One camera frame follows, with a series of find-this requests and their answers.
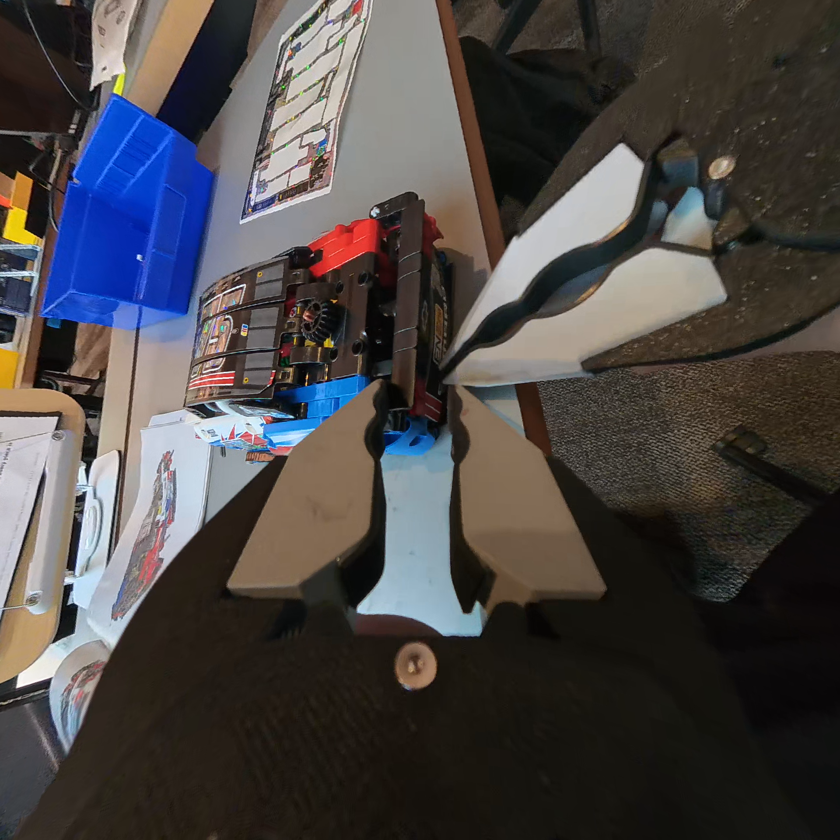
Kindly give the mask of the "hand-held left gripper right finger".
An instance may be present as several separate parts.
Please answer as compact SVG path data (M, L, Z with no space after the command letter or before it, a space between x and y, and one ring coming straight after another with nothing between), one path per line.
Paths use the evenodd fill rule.
M600 600L606 584L545 454L461 385L448 420L450 575L462 611Z

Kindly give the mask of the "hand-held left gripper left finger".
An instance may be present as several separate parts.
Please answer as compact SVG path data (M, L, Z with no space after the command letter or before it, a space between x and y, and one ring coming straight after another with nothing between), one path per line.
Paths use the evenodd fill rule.
M384 570L387 385L373 381L287 457L228 579L235 595L356 607Z

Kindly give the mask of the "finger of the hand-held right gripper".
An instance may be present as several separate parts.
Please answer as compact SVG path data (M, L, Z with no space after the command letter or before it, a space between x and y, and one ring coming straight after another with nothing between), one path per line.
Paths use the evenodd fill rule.
M584 374L583 362L728 298L713 258L695 248L643 248L609 269L571 309L532 318L510 338L469 352L450 385L488 387Z
M632 215L645 163L619 143L535 222L508 244L451 346L458 363L471 349L498 339L553 294L557 280L539 280L581 247L596 245Z

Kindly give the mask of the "instruction booklet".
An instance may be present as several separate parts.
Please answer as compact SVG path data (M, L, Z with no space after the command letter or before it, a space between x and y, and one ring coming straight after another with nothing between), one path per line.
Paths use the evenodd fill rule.
M120 637L168 565L204 521L211 447L197 416L153 416L141 430L140 487L128 521L92 584L73 588L80 609L72 647L49 687L49 709L64 753Z

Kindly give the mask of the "red white blue toy car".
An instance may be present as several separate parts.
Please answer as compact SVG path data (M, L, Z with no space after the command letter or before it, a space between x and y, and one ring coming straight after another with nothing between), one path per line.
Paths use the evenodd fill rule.
M388 455L425 455L446 417L454 268L406 192L310 244L232 272L198 299L185 389L196 438L288 455L383 380Z

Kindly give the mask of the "holographic sticker sheet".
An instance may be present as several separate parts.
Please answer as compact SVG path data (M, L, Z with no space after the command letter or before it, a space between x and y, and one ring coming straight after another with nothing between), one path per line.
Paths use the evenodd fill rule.
M240 223L328 195L372 1L318 1L280 38Z

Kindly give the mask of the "wooden document stand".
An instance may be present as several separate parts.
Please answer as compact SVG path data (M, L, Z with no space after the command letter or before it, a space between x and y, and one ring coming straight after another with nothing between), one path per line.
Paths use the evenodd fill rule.
M40 389L2 389L3 413L59 413L35 510L2 607L1 682L34 664L56 636L65 588L86 418L70 396Z

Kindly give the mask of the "printed instruction sheet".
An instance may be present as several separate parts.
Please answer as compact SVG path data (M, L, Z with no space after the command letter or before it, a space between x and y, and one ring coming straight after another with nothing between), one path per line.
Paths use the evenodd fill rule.
M14 581L59 420L59 413L1 416L1 607Z

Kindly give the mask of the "blue plastic bin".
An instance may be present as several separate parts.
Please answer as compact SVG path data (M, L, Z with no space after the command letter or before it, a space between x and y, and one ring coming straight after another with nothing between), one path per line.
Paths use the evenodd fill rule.
M112 95L66 187L41 315L122 330L186 315L213 182L193 142Z

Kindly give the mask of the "row of yellow bins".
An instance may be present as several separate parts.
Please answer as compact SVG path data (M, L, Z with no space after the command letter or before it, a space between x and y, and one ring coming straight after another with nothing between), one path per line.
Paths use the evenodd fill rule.
M25 383L44 240L26 228L34 189L21 173L1 175L1 387Z

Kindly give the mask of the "white paper sheet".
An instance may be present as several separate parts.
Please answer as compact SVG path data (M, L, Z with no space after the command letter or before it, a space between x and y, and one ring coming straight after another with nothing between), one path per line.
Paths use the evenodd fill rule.
M90 90L122 75L139 1L96 1L91 13Z

